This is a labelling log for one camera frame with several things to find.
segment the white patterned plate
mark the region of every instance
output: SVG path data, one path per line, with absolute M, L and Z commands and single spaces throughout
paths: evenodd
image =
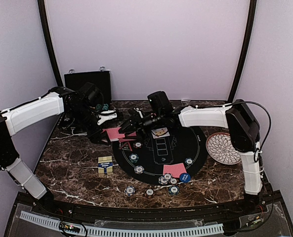
M 237 164 L 241 161 L 239 153 L 231 143 L 230 134 L 217 132 L 212 134 L 206 143 L 209 155 L 222 164 Z

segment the marble table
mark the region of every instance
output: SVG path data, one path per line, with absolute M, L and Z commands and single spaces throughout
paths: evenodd
M 175 107 L 223 103 L 172 101 Z M 111 108 L 123 112 L 125 119 L 129 116 L 127 110 L 134 107 L 151 110 L 148 101 L 114 101 L 111 105 Z M 111 122 L 109 126 L 120 124 L 119 121 Z M 101 176 L 98 174 L 98 157 L 112 156 L 111 146 L 92 144 L 81 134 L 73 135 L 71 127 L 55 127 L 35 170 L 35 174 L 53 192 L 56 200 L 102 207 L 175 208 L 243 199 L 244 176 L 241 163 L 223 165 L 210 156 L 190 183 L 179 185 L 180 193 L 177 196 L 170 196 L 166 186 L 150 186 L 128 176 L 114 158 L 113 174 Z M 216 127 L 202 127 L 202 130 L 207 138 L 215 132 L 226 131 Z M 127 197 L 124 193 L 127 186 L 136 189 L 136 194 L 132 197 Z M 152 199 L 143 195 L 147 188 L 155 190 Z

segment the black vertical frame bar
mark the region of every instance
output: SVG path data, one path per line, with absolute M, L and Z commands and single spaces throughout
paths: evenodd
M 54 72 L 55 80 L 58 86 L 63 86 L 63 81 L 58 70 L 58 65 L 57 65 L 57 61 L 56 61 L 56 57 L 54 53 L 51 34 L 48 27 L 44 0 L 38 0 L 38 5 L 39 5 L 39 13 L 40 13 L 44 39 L 46 43 L 46 48 L 47 48 L 48 56 L 52 65 L 53 72 Z
M 253 28 L 254 17 L 255 17 L 255 12 L 256 12 L 256 3 L 257 3 L 257 0 L 250 1 L 250 9 L 249 9 L 249 15 L 247 18 L 247 23 L 246 23 L 246 29 L 245 29 L 245 35 L 244 35 L 241 55 L 240 55 L 239 63 L 237 65 L 236 73 L 235 73 L 233 84 L 232 84 L 231 91 L 230 91 L 230 95 L 229 95 L 229 98 L 227 99 L 228 103 L 233 102 L 237 88 L 240 83 L 241 76 L 242 76 L 242 71 L 243 71 L 247 51 L 249 49 L 249 44 L 250 44 L 250 40 L 251 40 L 251 31 Z

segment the white wall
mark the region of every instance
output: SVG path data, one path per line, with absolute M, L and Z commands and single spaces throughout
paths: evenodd
M 34 99 L 55 86 L 36 0 L 0 1 L 0 109 Z M 53 120 L 31 126 L 14 137 L 21 158 L 34 168 Z M 16 187 L 0 173 L 0 237 L 16 198 Z
M 226 100 L 249 0 L 48 0 L 61 74 L 112 72 L 115 100 Z
M 237 98 L 268 108 L 272 132 L 264 146 L 266 173 L 293 220 L 293 1 L 259 1 Z M 257 111 L 262 134 L 267 118 Z

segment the black round mat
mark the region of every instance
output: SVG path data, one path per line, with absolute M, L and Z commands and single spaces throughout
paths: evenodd
M 183 163 L 192 177 L 206 162 L 206 136 L 200 127 L 170 129 L 169 134 L 170 136 L 157 139 L 150 134 L 149 138 L 142 142 L 142 148 L 135 148 L 135 141 L 130 141 L 132 151 L 120 150 L 119 147 L 124 143 L 113 142 L 112 149 L 117 163 L 128 175 L 148 184 L 159 185 L 158 179 L 163 175 L 164 164 Z M 137 163 L 131 163 L 131 154 L 139 156 Z M 192 165 L 185 163 L 186 158 L 194 161 Z M 144 173 L 134 172 L 138 165 L 144 167 Z

